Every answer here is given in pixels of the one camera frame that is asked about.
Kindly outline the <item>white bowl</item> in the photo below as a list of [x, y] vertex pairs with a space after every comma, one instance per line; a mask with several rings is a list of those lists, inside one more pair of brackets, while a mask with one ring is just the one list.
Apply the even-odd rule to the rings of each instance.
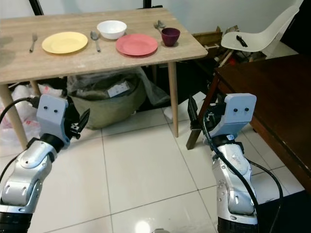
[[119, 20], [107, 20], [100, 22], [96, 29], [100, 34], [109, 40], [117, 40], [126, 33], [127, 25], [126, 23]]

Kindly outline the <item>light wooden dining table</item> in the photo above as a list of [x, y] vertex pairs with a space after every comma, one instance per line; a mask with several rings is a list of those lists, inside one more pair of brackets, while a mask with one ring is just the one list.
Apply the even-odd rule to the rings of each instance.
[[[100, 40], [101, 53], [94, 42], [69, 55], [53, 55], [43, 51], [44, 38], [55, 33], [76, 32], [89, 35], [96, 25], [105, 20], [120, 20], [127, 25], [127, 34], [141, 33], [161, 42], [160, 32], [153, 23], [162, 20], [165, 25], [179, 29], [180, 39], [175, 47], [158, 47], [150, 56], [133, 58], [118, 53], [113, 40]], [[29, 53], [33, 33], [38, 40], [34, 52]], [[59, 14], [2, 18], [0, 20], [0, 100], [8, 105], [13, 102], [9, 84], [55, 78], [58, 76], [82, 75], [146, 65], [168, 64], [171, 107], [173, 111], [173, 135], [178, 137], [178, 61], [202, 58], [207, 50], [187, 31], [173, 14], [164, 7], [112, 11], [104, 13]]]

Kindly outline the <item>dark brown wooden table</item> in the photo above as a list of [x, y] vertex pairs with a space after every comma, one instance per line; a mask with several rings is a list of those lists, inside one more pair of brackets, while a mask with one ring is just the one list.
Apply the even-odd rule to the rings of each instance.
[[311, 55], [296, 54], [215, 70], [202, 117], [218, 94], [257, 98], [251, 126], [311, 195]]

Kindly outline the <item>pink plate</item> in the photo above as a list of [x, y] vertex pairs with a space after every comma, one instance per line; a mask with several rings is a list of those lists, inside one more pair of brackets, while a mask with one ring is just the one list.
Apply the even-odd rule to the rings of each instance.
[[146, 34], [128, 34], [116, 40], [116, 50], [129, 56], [149, 55], [157, 48], [158, 41]]

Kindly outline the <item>small black object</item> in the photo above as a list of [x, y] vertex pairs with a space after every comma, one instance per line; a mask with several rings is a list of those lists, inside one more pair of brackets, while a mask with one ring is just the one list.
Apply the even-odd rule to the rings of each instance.
[[244, 48], [247, 48], [247, 47], [248, 47], [247, 43], [243, 40], [243, 38], [242, 38], [240, 35], [237, 35], [237, 36], [236, 36], [236, 40], [237, 40], [238, 42], [240, 42], [240, 45], [241, 45], [242, 47], [244, 47]]

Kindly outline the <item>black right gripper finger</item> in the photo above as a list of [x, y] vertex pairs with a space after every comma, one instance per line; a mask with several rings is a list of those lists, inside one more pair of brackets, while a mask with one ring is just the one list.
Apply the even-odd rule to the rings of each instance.
[[193, 96], [189, 96], [188, 99], [188, 115], [190, 119], [190, 129], [191, 130], [200, 130], [200, 122], [199, 122], [199, 115], [197, 113], [198, 107], [196, 105], [196, 101], [194, 100]]

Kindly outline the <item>brown wooden crate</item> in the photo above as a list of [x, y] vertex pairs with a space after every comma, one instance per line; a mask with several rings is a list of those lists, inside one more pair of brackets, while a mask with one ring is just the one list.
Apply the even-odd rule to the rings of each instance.
[[215, 60], [217, 67], [222, 67], [225, 65], [236, 65], [239, 63], [236, 59], [236, 52], [234, 50], [221, 46], [221, 40], [224, 34], [238, 31], [239, 27], [237, 25], [229, 27], [224, 31], [217, 26], [215, 31], [207, 33], [194, 33], [192, 36], [208, 51], [208, 58]]

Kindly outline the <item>black slanted pole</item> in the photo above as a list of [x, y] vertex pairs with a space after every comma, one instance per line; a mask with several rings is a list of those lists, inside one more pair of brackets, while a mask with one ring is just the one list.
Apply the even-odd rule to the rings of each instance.
[[33, 10], [33, 13], [35, 16], [43, 16], [44, 11], [41, 7], [41, 4], [39, 0], [28, 0], [29, 5], [31, 6], [31, 9]]

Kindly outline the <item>dark purple cup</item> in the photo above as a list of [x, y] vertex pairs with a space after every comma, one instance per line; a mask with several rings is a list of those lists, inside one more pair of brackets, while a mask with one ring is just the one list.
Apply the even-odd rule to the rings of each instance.
[[167, 47], [173, 47], [180, 37], [180, 30], [176, 28], [164, 28], [160, 31], [163, 43]]

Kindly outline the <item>white plastic chair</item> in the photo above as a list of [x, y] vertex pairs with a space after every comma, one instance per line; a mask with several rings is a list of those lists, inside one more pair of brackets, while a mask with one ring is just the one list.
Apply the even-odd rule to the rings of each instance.
[[[230, 32], [223, 35], [221, 46], [234, 51], [244, 51], [250, 53], [248, 62], [253, 62], [255, 52], [266, 49], [277, 37], [277, 34], [284, 28], [289, 26], [289, 22], [293, 20], [295, 14], [298, 13], [299, 7], [304, 0], [295, 0], [293, 5], [287, 7], [276, 19], [260, 33], [241, 33]], [[248, 47], [244, 48], [240, 42], [236, 40], [236, 36], [240, 35], [247, 43]]]

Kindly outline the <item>yellow plate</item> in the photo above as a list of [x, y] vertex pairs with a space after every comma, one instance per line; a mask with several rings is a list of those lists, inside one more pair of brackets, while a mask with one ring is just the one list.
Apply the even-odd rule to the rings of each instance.
[[45, 38], [41, 47], [48, 53], [60, 55], [79, 51], [85, 48], [88, 42], [89, 38], [82, 33], [64, 32]]

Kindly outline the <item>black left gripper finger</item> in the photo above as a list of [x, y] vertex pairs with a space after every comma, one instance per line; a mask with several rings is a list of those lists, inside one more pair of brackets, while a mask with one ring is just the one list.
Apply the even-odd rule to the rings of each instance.
[[81, 133], [87, 125], [90, 116], [90, 109], [87, 109], [80, 115], [79, 121], [76, 123], [76, 131]]

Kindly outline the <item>olive fabric sack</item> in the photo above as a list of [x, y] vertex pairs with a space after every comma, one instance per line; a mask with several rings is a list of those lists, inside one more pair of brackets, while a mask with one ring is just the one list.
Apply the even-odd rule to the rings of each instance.
[[146, 75], [138, 71], [69, 76], [68, 96], [80, 115], [90, 111], [86, 128], [98, 130], [133, 115], [146, 100]]

